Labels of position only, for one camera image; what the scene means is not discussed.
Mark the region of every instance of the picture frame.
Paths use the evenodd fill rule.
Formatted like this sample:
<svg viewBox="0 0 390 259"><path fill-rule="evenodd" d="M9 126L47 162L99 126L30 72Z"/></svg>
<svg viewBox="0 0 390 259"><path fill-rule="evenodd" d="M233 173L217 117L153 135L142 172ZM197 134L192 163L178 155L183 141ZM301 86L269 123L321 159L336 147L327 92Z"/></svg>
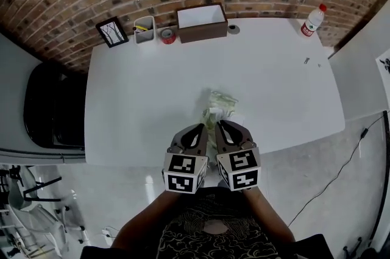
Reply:
<svg viewBox="0 0 390 259"><path fill-rule="evenodd" d="M96 29L109 48L126 43L129 40L116 16L96 24Z"/></svg>

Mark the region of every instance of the brown box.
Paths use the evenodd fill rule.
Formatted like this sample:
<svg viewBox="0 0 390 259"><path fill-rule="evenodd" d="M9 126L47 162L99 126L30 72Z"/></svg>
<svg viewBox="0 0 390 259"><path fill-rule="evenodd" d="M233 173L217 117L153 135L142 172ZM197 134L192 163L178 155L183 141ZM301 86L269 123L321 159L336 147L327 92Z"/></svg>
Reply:
<svg viewBox="0 0 390 259"><path fill-rule="evenodd" d="M220 3L177 9L176 18L182 43L227 36L227 18Z"/></svg>

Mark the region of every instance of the roll of tape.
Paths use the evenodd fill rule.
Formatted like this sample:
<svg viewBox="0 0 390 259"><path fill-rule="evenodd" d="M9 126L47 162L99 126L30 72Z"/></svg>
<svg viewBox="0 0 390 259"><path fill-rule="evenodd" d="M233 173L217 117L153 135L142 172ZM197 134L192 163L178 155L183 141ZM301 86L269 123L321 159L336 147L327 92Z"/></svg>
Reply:
<svg viewBox="0 0 390 259"><path fill-rule="evenodd" d="M229 25L227 31L232 35L236 35L239 33L239 27L237 25Z"/></svg>
<svg viewBox="0 0 390 259"><path fill-rule="evenodd" d="M176 40L175 33L172 29L164 29L161 32L161 40L164 42L164 44L171 44Z"/></svg>

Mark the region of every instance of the black and white marker cube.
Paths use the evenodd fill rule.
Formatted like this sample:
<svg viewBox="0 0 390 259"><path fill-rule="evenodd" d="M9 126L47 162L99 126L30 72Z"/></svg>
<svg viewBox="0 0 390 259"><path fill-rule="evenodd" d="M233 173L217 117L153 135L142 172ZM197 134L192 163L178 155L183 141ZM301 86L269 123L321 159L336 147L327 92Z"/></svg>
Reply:
<svg viewBox="0 0 390 259"><path fill-rule="evenodd" d="M219 174L231 191L257 186L260 181L260 153L258 148L218 154Z"/></svg>
<svg viewBox="0 0 390 259"><path fill-rule="evenodd" d="M167 191L194 194L207 171L206 156L165 154L164 182Z"/></svg>

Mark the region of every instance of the red bottle label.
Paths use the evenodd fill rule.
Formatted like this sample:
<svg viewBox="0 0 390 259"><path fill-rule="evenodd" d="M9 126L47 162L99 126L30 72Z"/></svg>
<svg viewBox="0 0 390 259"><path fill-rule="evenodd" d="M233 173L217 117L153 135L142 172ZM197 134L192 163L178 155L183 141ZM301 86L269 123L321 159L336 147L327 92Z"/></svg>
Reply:
<svg viewBox="0 0 390 259"><path fill-rule="evenodd" d="M313 30L309 30L309 28L307 28L306 22L304 22L304 24L300 28L300 31L307 37L310 37L314 32Z"/></svg>

